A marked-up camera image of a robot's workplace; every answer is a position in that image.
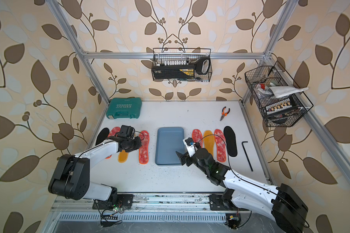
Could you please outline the yellow insole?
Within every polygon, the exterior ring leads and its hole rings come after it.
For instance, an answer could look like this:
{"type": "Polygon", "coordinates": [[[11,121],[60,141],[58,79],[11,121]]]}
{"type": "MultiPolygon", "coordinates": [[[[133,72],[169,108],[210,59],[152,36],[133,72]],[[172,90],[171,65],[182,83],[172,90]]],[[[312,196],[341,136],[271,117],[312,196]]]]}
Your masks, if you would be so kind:
{"type": "Polygon", "coordinates": [[[214,134],[210,130],[206,130],[203,134],[203,143],[204,143],[204,148],[207,149],[207,151],[214,156],[214,134]]]}
{"type": "Polygon", "coordinates": [[[127,159],[128,159],[128,152],[126,152],[125,150],[121,151],[118,155],[118,162],[124,163],[127,161],[127,159]]]}

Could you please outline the red insole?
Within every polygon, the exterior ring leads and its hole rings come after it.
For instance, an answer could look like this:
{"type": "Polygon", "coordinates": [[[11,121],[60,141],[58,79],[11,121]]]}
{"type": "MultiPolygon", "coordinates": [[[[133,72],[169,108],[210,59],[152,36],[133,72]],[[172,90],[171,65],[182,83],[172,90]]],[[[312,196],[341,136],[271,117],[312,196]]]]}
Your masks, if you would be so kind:
{"type": "Polygon", "coordinates": [[[203,148],[202,138],[203,138],[203,135],[199,129],[194,129],[192,131],[192,139],[193,139],[194,143],[199,143],[200,146],[203,148]]]}
{"type": "Polygon", "coordinates": [[[116,133],[118,133],[119,131],[120,131],[120,127],[114,127],[114,128],[110,131],[108,137],[115,136],[116,133]]]}
{"type": "Polygon", "coordinates": [[[141,139],[141,147],[139,148],[139,163],[142,165],[145,165],[149,161],[149,142],[150,142],[150,136],[148,131],[141,131],[139,133],[140,139],[141,139]]]}
{"type": "Polygon", "coordinates": [[[214,141],[216,143],[216,158],[219,162],[226,162],[227,153],[225,146],[225,136],[220,129],[214,131],[214,141]]]}

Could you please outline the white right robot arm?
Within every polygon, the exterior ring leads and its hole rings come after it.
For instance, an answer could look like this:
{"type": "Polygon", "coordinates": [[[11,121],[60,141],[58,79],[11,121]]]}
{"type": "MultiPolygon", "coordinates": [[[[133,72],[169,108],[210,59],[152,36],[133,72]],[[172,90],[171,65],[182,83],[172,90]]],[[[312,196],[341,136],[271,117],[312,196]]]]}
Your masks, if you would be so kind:
{"type": "Polygon", "coordinates": [[[274,221],[286,233],[301,233],[308,227],[307,205],[288,185],[268,185],[235,172],[213,159],[204,148],[195,154],[177,152],[182,165],[195,165],[216,186],[225,188],[224,206],[251,210],[274,221]]]}

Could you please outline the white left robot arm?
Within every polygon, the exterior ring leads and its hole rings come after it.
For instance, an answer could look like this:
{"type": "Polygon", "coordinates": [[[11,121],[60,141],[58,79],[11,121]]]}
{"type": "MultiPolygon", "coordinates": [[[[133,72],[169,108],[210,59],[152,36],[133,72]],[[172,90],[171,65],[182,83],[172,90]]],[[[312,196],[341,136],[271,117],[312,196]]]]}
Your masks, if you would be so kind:
{"type": "Polygon", "coordinates": [[[62,155],[50,180],[48,191],[68,199],[107,201],[113,187],[90,181],[90,170],[108,156],[141,147],[140,137],[108,137],[99,145],[76,155],[62,155]]]}

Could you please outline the blue-grey storage box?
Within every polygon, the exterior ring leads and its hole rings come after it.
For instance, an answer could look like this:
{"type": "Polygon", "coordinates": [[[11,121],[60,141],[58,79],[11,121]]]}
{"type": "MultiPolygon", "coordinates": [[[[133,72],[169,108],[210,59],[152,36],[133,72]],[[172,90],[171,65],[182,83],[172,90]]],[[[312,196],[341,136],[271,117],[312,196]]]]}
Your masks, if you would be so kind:
{"type": "Polygon", "coordinates": [[[176,154],[186,152],[183,143],[184,129],[182,127],[162,127],[157,131],[155,163],[158,166],[181,166],[176,154]]]}

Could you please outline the black yellow tool box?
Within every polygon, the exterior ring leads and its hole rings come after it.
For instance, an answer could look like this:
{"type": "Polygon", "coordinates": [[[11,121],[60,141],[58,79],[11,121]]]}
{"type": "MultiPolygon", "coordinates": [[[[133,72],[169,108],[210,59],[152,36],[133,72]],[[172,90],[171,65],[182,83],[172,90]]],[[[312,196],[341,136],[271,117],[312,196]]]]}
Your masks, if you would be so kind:
{"type": "Polygon", "coordinates": [[[154,66],[151,69],[153,78],[187,80],[194,78],[195,65],[154,66]]]}

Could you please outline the black insole left side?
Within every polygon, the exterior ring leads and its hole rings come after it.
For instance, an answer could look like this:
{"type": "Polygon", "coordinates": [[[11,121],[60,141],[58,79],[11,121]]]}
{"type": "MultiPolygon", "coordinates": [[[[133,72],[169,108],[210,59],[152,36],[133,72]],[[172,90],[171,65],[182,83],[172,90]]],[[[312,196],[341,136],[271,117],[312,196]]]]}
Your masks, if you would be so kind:
{"type": "Polygon", "coordinates": [[[101,144],[108,137],[109,133],[110,133],[109,128],[103,128],[96,138],[95,145],[97,146],[101,144]]]}

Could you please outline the black insole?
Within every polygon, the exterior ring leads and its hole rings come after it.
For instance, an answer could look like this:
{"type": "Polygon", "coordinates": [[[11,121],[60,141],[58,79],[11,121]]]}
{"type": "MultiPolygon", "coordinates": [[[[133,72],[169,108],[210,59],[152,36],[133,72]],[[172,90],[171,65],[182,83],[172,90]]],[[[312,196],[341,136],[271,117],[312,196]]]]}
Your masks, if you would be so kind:
{"type": "Polygon", "coordinates": [[[236,135],[233,129],[230,126],[224,128],[224,136],[226,139],[227,153],[231,157],[236,157],[238,154],[237,145],[236,145],[236,135]]]}
{"type": "Polygon", "coordinates": [[[109,133],[110,133],[109,128],[103,128],[96,138],[95,145],[97,146],[101,144],[108,137],[109,133]]]}

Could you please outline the black insole right side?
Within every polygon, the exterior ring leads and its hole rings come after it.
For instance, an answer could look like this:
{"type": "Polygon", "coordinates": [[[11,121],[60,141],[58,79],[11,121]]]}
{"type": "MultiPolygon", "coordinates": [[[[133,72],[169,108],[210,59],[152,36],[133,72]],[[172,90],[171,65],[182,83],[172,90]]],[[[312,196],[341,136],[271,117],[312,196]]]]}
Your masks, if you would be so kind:
{"type": "Polygon", "coordinates": [[[237,145],[236,145],[236,135],[233,129],[230,126],[224,128],[224,136],[226,139],[227,153],[231,157],[236,157],[238,154],[237,145]]]}

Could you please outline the green plastic tool case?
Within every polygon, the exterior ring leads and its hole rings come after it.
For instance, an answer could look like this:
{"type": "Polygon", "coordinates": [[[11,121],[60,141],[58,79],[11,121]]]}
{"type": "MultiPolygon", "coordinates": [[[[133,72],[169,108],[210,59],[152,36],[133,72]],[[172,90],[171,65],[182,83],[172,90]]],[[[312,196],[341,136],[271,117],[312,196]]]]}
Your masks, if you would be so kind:
{"type": "Polygon", "coordinates": [[[140,98],[113,98],[110,101],[106,117],[108,119],[139,118],[142,107],[140,98]]]}

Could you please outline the black hex key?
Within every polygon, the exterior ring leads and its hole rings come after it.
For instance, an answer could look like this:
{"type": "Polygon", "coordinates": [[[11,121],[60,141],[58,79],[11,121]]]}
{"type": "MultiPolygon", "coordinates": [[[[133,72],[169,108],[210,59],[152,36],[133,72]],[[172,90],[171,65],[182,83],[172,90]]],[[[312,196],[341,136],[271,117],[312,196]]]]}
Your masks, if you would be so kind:
{"type": "Polygon", "coordinates": [[[253,170],[253,167],[252,167],[252,164],[251,164],[251,162],[250,162],[250,159],[249,159],[249,156],[248,156],[248,153],[247,153],[247,150],[246,150],[246,147],[245,147],[245,144],[246,143],[248,143],[248,141],[242,141],[242,147],[243,147],[243,151],[244,151],[244,153],[245,153],[245,156],[246,156],[246,159],[247,159],[247,162],[248,162],[248,165],[249,165],[249,167],[250,167],[250,170],[251,170],[251,172],[253,172],[254,170],[253,170]]]}

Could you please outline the white paper in basket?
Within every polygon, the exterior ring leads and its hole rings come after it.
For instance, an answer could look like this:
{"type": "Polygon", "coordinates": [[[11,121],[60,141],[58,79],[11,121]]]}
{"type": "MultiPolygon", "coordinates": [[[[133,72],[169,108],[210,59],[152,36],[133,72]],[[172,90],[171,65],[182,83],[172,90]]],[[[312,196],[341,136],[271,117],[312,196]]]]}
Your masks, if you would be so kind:
{"type": "Polygon", "coordinates": [[[295,93],[304,92],[308,89],[308,87],[295,88],[291,86],[272,86],[268,89],[268,91],[271,92],[276,98],[283,98],[295,93]]]}

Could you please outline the orange handled pliers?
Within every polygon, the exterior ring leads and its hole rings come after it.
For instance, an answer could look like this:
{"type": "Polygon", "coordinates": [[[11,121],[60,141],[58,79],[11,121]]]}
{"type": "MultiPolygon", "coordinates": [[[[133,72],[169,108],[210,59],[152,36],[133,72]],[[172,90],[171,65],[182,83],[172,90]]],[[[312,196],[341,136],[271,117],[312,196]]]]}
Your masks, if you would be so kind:
{"type": "Polygon", "coordinates": [[[221,118],[220,121],[222,121],[228,114],[230,113],[230,108],[228,110],[226,110],[226,106],[222,109],[222,114],[221,114],[221,118]]]}

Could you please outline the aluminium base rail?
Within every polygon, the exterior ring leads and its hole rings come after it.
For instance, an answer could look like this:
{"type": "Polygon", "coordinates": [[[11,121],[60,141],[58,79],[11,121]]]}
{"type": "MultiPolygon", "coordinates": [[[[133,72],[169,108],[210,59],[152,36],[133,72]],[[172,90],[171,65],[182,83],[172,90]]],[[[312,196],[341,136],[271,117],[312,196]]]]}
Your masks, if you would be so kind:
{"type": "Polygon", "coordinates": [[[126,222],[205,222],[223,223],[229,215],[246,219],[251,211],[244,208],[228,210],[207,193],[119,193],[122,201],[115,207],[104,207],[100,201],[66,200],[58,197],[47,217],[47,223],[61,221],[97,222],[104,216],[108,221],[126,222]]]}

